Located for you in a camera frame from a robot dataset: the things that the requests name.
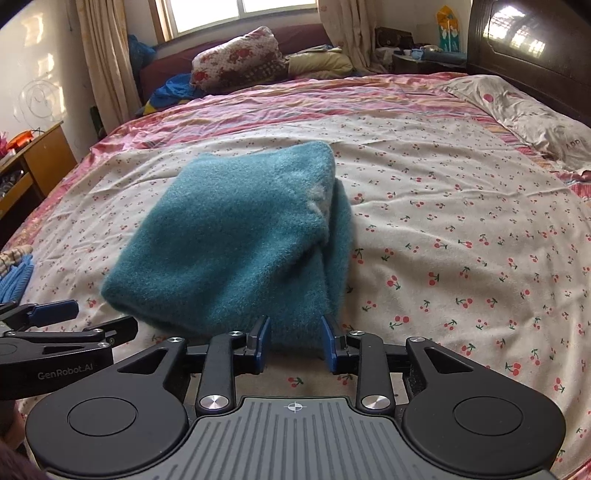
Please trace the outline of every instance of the teal fleece blanket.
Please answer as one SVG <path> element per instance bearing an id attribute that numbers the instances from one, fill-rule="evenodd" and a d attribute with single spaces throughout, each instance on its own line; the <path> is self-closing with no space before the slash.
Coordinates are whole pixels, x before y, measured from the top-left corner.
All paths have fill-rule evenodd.
<path id="1" fill-rule="evenodd" d="M 102 295 L 169 332 L 212 336 L 272 319 L 273 344 L 319 347 L 338 314 L 352 214 L 330 147 L 199 155 L 122 251 Z"/>

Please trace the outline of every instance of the beige curtain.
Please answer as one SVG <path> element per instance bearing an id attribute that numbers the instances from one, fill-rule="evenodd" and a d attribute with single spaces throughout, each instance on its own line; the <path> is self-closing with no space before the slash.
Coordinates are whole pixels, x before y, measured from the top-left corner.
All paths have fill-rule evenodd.
<path id="1" fill-rule="evenodd" d="M 375 0 L 317 0 L 320 20 L 330 41 L 343 48 L 362 73 L 383 73 L 374 59 Z"/>
<path id="2" fill-rule="evenodd" d="M 107 133 L 141 107 L 129 62 L 123 0 L 76 0 L 92 90 Z"/>

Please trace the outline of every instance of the crosshair marking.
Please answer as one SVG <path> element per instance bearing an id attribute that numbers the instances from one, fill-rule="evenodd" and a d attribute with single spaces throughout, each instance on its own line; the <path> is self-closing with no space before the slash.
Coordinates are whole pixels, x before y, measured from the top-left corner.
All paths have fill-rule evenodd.
<path id="1" fill-rule="evenodd" d="M 296 411 L 300 411 L 302 408 L 305 408 L 305 406 L 303 406 L 301 403 L 298 402 L 293 402 L 290 403 L 289 405 L 286 405 L 283 408 L 288 408 L 289 410 L 291 410 L 292 412 L 296 412 Z"/>

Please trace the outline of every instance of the striped cloth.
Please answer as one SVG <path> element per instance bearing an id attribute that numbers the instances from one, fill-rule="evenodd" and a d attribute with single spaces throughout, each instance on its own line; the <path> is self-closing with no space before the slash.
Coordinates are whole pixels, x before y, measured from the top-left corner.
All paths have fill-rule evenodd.
<path id="1" fill-rule="evenodd" d="M 33 253 L 31 245 L 23 245 L 21 247 L 14 247 L 10 250 L 0 253 L 0 279 L 6 277 L 10 271 L 10 267 L 18 265 L 25 255 Z"/>

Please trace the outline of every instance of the bed sheet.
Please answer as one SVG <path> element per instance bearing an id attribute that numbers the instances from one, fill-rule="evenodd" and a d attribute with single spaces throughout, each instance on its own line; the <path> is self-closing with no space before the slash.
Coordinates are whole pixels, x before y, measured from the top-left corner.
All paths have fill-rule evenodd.
<path id="1" fill-rule="evenodd" d="M 102 279 L 187 162 L 325 140 L 355 218 L 343 325 L 389 343 L 432 338 L 548 395 L 568 426 L 553 471 L 568 476 L 591 453 L 591 210 L 552 164 L 440 91 L 449 78 L 259 87 L 123 126 L 13 239 L 34 238 L 25 301 L 78 300 L 79 318 L 56 327 L 64 331 L 116 318 Z M 116 356 L 163 338 L 141 325 Z M 355 379 L 331 376 L 319 359 L 276 356 L 238 390 L 354 396 Z"/>

